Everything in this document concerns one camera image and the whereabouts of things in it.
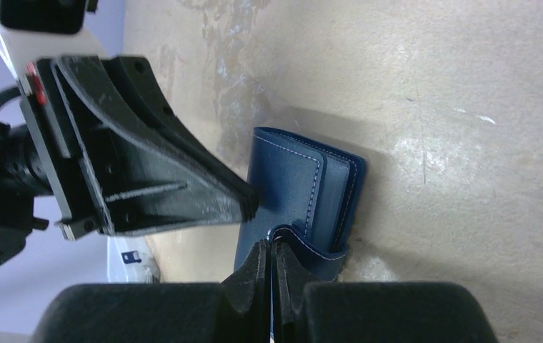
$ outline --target blue wallet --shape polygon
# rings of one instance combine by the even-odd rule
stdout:
[[[256,128],[248,182],[260,205],[240,227],[234,269],[260,239],[282,239],[318,279],[336,279],[365,174],[359,156],[284,130]]]

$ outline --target white stitching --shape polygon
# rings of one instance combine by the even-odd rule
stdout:
[[[352,160],[350,160],[350,159],[348,159],[346,157],[339,156],[338,154],[335,154],[334,152],[328,151],[326,149],[319,148],[317,146],[313,146],[313,145],[311,145],[309,143],[306,143],[305,141],[302,141],[302,140],[300,140],[300,139],[298,139],[296,137],[290,137],[290,136],[287,136],[287,135],[284,135],[284,134],[278,134],[278,133],[276,133],[276,134],[279,135],[279,136],[286,137],[288,139],[294,139],[294,140],[299,141],[299,142],[301,142],[301,143],[303,143],[305,145],[311,146],[314,149],[322,150],[322,151],[324,151],[324,152],[326,152],[328,154],[334,155],[336,157],[339,157],[340,159],[348,161],[350,164],[353,164],[354,165],[354,179],[352,180],[352,185],[350,186],[349,194],[347,195],[347,204],[349,205],[349,200],[352,199],[352,194],[354,192],[354,186],[356,185],[356,177],[358,176],[358,165],[355,162],[353,162]],[[339,228],[341,228],[343,226],[343,223],[345,223],[345,217],[347,217],[347,211],[345,211],[343,213],[343,217],[341,218],[341,222],[339,223]],[[339,242],[339,237],[340,236],[341,236],[341,234],[337,233],[337,235],[334,238],[333,246],[337,245],[337,242]]]
[[[290,232],[295,238],[297,238],[299,240],[299,242],[301,242],[301,244],[303,244],[304,247],[306,247],[309,251],[313,252],[314,254],[320,256],[322,259],[325,259],[327,261],[336,261],[338,259],[342,259],[343,257],[345,257],[345,255],[341,255],[339,257],[335,257],[333,259],[330,259],[328,257],[322,256],[319,252],[316,252],[315,250],[310,248],[309,245],[307,245],[305,242],[303,242],[303,240],[301,239],[301,237],[299,237],[299,235],[295,234],[291,229],[289,229],[287,227],[281,227],[281,228],[277,229],[276,231],[274,231],[274,233],[276,233],[278,231],[282,231],[282,230]]]
[[[306,159],[311,159],[312,161],[316,162],[317,166],[316,166],[316,174],[314,174],[314,186],[312,187],[312,194],[309,196],[309,205],[307,206],[307,216],[305,217],[305,235],[307,235],[307,223],[309,223],[309,216],[312,213],[312,203],[314,202],[314,194],[316,192],[316,183],[318,181],[318,172],[320,171],[320,161],[318,161],[314,157],[303,155],[303,154],[301,154],[299,152],[292,151],[291,149],[288,149],[288,148],[285,148],[285,147],[280,146],[278,144],[272,143],[272,142],[268,141],[267,139],[263,139],[263,138],[257,136],[256,134],[254,134],[253,136],[254,136],[254,138],[261,139],[262,141],[270,143],[271,145],[273,145],[275,147],[278,147],[280,149],[289,151],[289,152],[291,152],[293,154],[296,154],[298,156],[305,157]]]

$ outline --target robotic hand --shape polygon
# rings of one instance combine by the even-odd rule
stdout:
[[[55,196],[69,240],[246,222],[258,207],[255,191],[181,124],[144,57],[105,57],[82,28],[95,9],[0,1],[0,55],[17,80],[0,108],[19,98],[26,121],[0,122],[0,265],[47,228],[33,217],[34,197]]]

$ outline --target leather wallet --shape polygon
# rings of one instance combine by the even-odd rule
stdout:
[[[366,174],[354,154],[281,129],[254,130],[248,182],[259,211],[242,224],[234,269],[255,242],[283,239],[320,280],[337,278]]]

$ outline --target floor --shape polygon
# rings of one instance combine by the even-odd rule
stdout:
[[[367,158],[342,280],[458,282],[502,342],[543,342],[543,1],[126,6],[126,51],[242,176],[259,125]],[[220,280],[236,237],[149,243],[165,280]]]

